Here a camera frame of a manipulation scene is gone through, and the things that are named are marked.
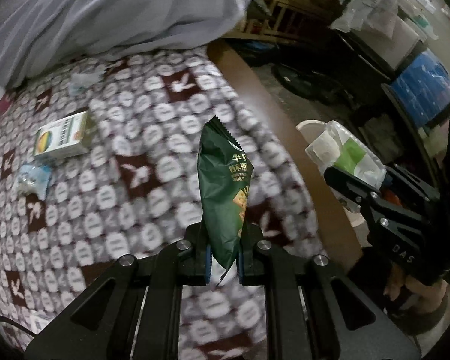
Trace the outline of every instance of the cable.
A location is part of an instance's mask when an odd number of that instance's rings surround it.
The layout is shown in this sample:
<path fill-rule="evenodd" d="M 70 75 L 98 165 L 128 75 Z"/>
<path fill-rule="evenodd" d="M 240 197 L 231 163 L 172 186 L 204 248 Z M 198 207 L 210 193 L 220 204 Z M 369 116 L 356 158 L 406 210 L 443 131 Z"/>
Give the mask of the cable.
<path fill-rule="evenodd" d="M 12 320 L 10 318 L 4 317 L 3 315 L 0 315 L 0 322 L 8 323 L 9 325 L 13 325 L 13 326 L 19 328 L 20 330 L 22 330 L 22 332 L 25 332 L 32 337 L 36 337 L 36 334 L 34 332 L 32 332 L 31 330 L 28 330 L 25 326 L 20 325 L 18 322 L 15 322 L 14 320 Z"/>

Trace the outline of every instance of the blue wrapper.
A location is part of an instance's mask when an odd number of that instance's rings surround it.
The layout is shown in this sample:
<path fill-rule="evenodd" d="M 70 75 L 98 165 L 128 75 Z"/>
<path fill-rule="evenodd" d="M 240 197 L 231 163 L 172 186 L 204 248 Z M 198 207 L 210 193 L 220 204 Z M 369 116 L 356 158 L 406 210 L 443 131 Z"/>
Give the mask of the blue wrapper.
<path fill-rule="evenodd" d="M 39 200 L 47 196 L 52 169 L 46 165 L 22 165 L 17 176 L 18 192 L 24 195 L 35 193 Z"/>
<path fill-rule="evenodd" d="M 450 75 L 430 49 L 422 52 L 391 84 L 416 128 L 450 104 Z"/>

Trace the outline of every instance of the green snack bag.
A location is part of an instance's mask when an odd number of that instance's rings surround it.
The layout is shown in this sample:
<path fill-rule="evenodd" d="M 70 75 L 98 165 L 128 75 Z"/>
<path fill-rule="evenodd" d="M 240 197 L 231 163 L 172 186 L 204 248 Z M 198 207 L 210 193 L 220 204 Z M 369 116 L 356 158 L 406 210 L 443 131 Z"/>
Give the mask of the green snack bag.
<path fill-rule="evenodd" d="M 203 126 L 198 152 L 202 223 L 211 252 L 226 269 L 239 251 L 253 165 L 215 115 Z"/>

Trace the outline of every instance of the blue container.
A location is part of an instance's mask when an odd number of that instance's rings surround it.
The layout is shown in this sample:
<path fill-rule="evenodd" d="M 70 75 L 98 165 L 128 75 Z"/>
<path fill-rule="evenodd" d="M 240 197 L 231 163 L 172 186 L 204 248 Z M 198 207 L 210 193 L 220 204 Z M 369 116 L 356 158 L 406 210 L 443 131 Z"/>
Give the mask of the blue container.
<path fill-rule="evenodd" d="M 391 87 L 417 128 L 450 103 L 450 75 L 430 49 L 422 52 Z"/>

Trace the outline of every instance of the patterned bedsheet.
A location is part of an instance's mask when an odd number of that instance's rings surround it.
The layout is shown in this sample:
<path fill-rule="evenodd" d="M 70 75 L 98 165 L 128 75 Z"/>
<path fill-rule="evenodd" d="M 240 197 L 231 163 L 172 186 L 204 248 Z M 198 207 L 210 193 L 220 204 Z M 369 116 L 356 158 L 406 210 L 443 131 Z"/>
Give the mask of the patterned bedsheet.
<path fill-rule="evenodd" d="M 71 98 L 71 73 L 106 71 Z M 90 153 L 59 162 L 45 202 L 17 196 L 37 128 L 89 107 L 98 133 Z M 246 109 L 205 48 L 88 58 L 29 83 L 0 120 L 0 314 L 30 326 L 30 312 L 56 316 L 110 261 L 156 254 L 202 217 L 197 151 L 203 124 L 225 123 L 252 161 L 247 214 L 290 252 L 323 252 L 311 198 L 271 131 Z M 264 292 L 243 288 L 214 261 L 208 287 L 185 287 L 180 359 L 238 356 L 265 339 Z M 10 343 L 30 337 L 0 324 Z"/>

